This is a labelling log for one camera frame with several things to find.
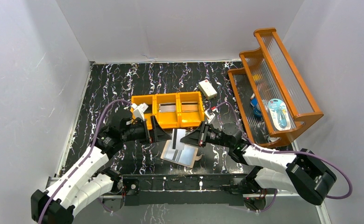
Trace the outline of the white card black stripe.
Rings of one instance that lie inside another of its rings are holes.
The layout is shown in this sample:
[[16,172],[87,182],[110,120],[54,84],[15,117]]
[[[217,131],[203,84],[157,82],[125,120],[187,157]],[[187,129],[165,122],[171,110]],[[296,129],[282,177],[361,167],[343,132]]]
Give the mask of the white card black stripe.
[[185,135],[186,135],[185,129],[173,129],[171,149],[183,150],[185,148],[185,144],[181,142],[181,139],[185,137]]

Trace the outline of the beige leather card holder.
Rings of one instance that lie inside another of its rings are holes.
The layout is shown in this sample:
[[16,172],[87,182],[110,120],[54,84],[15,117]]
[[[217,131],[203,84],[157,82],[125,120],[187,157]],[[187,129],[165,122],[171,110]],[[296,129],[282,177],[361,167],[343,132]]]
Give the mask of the beige leather card holder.
[[188,168],[193,168],[194,163],[202,158],[198,155],[198,148],[182,143],[183,149],[173,149],[173,142],[166,141],[161,154],[161,159],[169,161]]

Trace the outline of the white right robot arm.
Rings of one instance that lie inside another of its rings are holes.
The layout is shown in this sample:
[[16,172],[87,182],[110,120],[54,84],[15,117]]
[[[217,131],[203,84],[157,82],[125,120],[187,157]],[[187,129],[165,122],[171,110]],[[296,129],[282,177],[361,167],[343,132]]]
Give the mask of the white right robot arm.
[[236,123],[221,130],[201,122],[182,143],[204,147],[210,143],[228,148],[228,156],[253,169],[238,184],[224,187],[230,192],[256,193],[264,189],[285,190],[298,194],[305,201],[321,205],[335,184],[336,175],[309,150],[279,151],[260,147],[244,137]]

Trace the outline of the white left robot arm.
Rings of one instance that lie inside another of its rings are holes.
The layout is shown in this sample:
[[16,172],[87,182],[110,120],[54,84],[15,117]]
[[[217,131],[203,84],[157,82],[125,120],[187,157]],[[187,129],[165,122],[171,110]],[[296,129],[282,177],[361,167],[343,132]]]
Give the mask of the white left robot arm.
[[36,190],[31,196],[31,217],[38,224],[71,224],[75,216],[87,205],[106,193],[119,194],[124,190],[122,175],[104,166],[126,142],[141,144],[171,140],[157,122],[150,117],[147,121],[137,118],[121,119],[117,126],[100,129],[78,161],[46,190]]

